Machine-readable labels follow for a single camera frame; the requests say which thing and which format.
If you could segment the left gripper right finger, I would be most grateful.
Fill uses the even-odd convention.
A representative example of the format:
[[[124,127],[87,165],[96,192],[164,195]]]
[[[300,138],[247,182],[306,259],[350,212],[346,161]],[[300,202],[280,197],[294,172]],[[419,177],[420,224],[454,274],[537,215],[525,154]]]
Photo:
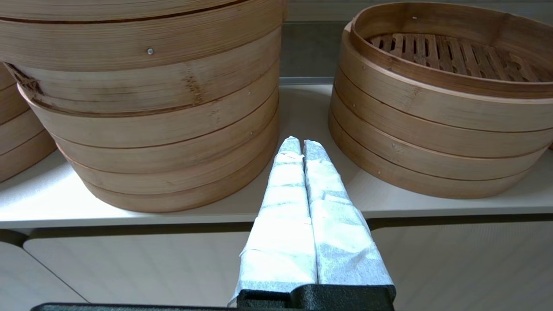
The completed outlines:
[[[367,221],[352,203],[323,145],[305,140],[303,155],[318,283],[393,286]]]

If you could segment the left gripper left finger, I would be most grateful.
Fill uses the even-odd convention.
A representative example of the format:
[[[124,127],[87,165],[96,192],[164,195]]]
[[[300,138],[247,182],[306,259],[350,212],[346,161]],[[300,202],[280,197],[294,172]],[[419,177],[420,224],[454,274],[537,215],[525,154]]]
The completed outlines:
[[[268,178],[263,202],[240,253],[236,305],[243,290],[288,293],[317,282],[304,161],[298,138],[280,146]]]

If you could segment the small bamboo steamer basket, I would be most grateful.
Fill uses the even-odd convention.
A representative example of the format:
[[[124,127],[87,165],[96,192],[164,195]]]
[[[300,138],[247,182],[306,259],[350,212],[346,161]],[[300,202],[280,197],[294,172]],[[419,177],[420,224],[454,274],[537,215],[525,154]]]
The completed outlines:
[[[450,199],[507,191],[546,150],[515,158],[467,158],[420,148],[361,120],[336,91],[331,94],[328,126],[338,148],[370,175],[412,192]]]
[[[370,98],[442,124],[468,157],[511,157],[553,142],[553,26],[449,3],[387,3],[359,12],[340,69]]]

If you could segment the large bamboo steamer basket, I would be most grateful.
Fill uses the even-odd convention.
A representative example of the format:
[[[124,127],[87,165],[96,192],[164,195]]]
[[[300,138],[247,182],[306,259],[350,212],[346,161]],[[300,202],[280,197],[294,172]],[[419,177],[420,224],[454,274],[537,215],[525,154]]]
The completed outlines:
[[[264,37],[282,26],[285,8],[285,0],[239,0],[197,13],[112,23],[0,19],[0,61],[69,72],[181,63]]]
[[[233,195],[268,165],[279,138],[279,114],[252,140],[182,169],[150,174],[98,171],[67,158],[97,199],[124,210],[168,213],[189,210]]]
[[[29,90],[39,91],[39,83],[22,69],[0,61],[0,126],[32,111],[18,90],[18,83]]]
[[[6,65],[54,136],[144,148],[220,130],[278,102],[282,27],[240,47],[170,65],[76,72]]]
[[[0,124],[0,182],[57,150],[57,144],[31,110]]]

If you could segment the beige cabinet door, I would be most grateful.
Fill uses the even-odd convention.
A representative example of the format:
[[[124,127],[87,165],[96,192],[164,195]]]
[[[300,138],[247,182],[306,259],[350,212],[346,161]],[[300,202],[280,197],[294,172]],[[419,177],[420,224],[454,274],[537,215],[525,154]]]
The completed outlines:
[[[91,303],[225,307],[250,226],[60,228],[24,250]]]
[[[0,311],[50,302],[86,301],[20,246],[0,241]]]
[[[553,311],[553,221],[379,228],[397,311]]]

